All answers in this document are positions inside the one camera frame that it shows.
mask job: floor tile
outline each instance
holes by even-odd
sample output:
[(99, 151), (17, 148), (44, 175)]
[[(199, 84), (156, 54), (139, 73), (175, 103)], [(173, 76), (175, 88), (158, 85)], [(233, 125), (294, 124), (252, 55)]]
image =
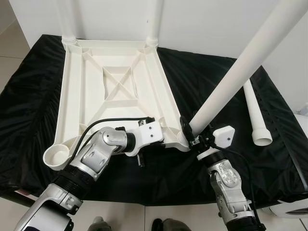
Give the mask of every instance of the floor tile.
[(24, 194), (22, 190), (17, 190), (17, 191), (15, 191), (15, 192), (18, 193), (18, 194), (20, 194), (20, 195), (22, 195), (22, 196), (25, 196), (25, 197), (27, 197), (27, 198), (29, 198), (29, 199), (31, 199), (31, 200), (34, 200), (34, 201), (36, 201), (36, 200), (38, 199), (37, 196), (28, 194), (28, 192)]
[(18, 69), (23, 59), (0, 57), (0, 92), (11, 78), (12, 74)]
[(72, 216), (74, 231), (86, 231), (95, 217), (102, 217), (113, 231), (144, 230), (144, 206), (138, 204), (85, 201)]
[(17, 20), (0, 34), (0, 57), (24, 58), (29, 50)]
[(28, 210), (28, 207), (0, 198), (0, 224), (1, 230), (14, 230), (19, 219)]
[(307, 215), (307, 218), (301, 218), (301, 220), (302, 220), (302, 224), (308, 230), (308, 215)]
[(155, 218), (172, 218), (184, 222), (192, 231), (226, 231), (222, 218), (218, 216), (216, 204), (153, 206), (145, 208), (145, 231), (151, 231)]
[[(268, 215), (262, 210), (258, 210), (258, 214), (269, 231), (305, 231), (299, 219), (279, 218)], [(152, 221), (155, 218), (162, 220), (173, 218), (183, 221), (192, 231), (227, 230), (222, 219), (218, 217), (216, 204), (146, 207), (145, 231), (151, 230)]]

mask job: person's foot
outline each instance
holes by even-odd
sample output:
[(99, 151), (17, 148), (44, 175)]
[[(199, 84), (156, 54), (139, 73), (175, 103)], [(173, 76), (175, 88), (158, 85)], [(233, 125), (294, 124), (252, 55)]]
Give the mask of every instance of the person's foot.
[(159, 218), (155, 219), (152, 223), (151, 231), (163, 231), (163, 221)]

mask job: black fabric cover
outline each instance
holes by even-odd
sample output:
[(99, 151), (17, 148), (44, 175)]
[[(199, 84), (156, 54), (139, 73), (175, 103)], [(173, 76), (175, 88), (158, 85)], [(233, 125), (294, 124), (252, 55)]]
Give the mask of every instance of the black fabric cover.
[[(193, 117), (235, 59), (157, 49), (180, 114)], [(0, 190), (22, 188), (39, 195), (55, 176), (42, 156), (53, 143), (64, 64), (61, 38), (43, 35), (0, 96)], [(258, 206), (308, 192), (308, 140), (292, 111), (260, 67), (251, 81), (271, 131), (273, 143), (253, 144), (251, 123), (241, 89), (216, 116), (217, 127), (236, 129), (232, 149), (252, 167)], [(247, 168), (226, 154), (250, 192)], [(215, 201), (206, 168), (197, 153), (174, 148), (144, 152), (145, 168), (136, 157), (113, 156), (87, 200), (132, 202), (143, 205), (199, 204)]]

